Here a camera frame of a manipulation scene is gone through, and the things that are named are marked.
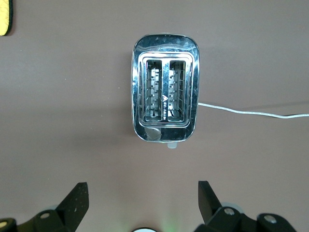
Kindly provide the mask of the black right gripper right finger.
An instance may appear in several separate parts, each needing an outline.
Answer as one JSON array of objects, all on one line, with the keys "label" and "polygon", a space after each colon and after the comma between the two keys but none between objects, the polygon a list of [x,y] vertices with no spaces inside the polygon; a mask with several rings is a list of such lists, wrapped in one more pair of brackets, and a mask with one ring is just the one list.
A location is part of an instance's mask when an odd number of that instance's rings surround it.
[{"label": "black right gripper right finger", "polygon": [[198,182],[198,206],[204,223],[196,232],[256,232],[257,221],[232,206],[223,206],[208,181]]}]

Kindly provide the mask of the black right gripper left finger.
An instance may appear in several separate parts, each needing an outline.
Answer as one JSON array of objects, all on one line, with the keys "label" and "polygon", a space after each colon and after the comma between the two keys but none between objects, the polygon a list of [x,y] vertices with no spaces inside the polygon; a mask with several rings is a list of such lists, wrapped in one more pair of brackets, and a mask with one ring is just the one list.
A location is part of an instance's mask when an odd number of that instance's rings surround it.
[{"label": "black right gripper left finger", "polygon": [[74,232],[89,208],[86,182],[78,183],[54,210],[39,212],[17,226],[18,232]]}]

